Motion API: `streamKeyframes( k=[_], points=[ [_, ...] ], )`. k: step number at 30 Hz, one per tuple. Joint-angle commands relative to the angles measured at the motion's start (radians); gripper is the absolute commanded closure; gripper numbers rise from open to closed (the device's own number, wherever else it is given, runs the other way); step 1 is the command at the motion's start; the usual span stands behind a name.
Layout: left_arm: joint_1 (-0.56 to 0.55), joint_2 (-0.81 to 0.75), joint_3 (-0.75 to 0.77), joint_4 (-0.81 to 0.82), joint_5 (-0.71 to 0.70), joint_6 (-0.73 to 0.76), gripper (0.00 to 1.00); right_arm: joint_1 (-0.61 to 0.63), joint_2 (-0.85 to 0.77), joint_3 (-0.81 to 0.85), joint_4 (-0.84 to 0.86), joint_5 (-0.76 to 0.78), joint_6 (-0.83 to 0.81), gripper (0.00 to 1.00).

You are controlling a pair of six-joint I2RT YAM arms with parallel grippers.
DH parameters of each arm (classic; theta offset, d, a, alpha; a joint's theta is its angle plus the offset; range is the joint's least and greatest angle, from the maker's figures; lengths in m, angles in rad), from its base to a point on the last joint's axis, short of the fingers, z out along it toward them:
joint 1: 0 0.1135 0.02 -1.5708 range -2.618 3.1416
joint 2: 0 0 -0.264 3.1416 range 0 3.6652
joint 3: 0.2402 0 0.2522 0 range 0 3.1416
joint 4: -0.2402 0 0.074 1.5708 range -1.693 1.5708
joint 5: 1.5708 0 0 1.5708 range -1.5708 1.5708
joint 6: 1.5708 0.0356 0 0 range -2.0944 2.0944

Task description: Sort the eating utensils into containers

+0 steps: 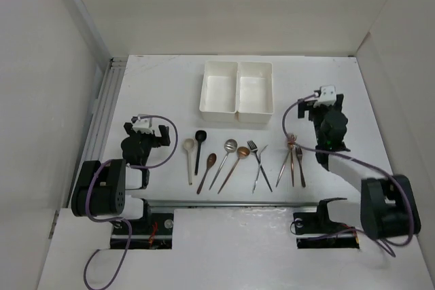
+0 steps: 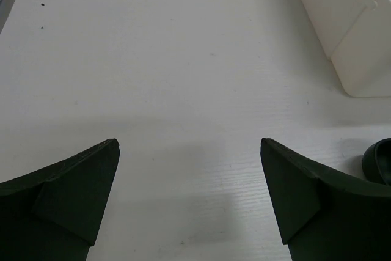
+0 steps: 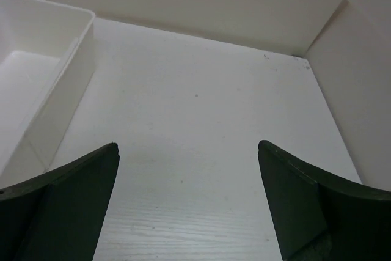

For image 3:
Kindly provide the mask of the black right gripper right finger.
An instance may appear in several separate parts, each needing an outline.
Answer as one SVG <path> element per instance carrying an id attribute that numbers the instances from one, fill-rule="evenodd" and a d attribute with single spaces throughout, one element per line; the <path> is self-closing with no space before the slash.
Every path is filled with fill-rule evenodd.
<path id="1" fill-rule="evenodd" d="M 390 260 L 390 192 L 339 177 L 273 143 L 258 162 L 283 260 Z"/>

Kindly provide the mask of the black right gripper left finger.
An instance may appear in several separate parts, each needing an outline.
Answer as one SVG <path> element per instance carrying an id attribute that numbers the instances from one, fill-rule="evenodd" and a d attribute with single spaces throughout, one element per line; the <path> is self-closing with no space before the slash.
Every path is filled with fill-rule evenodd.
<path id="1" fill-rule="evenodd" d="M 92 260 L 119 162 L 112 142 L 1 188 L 1 260 Z"/>

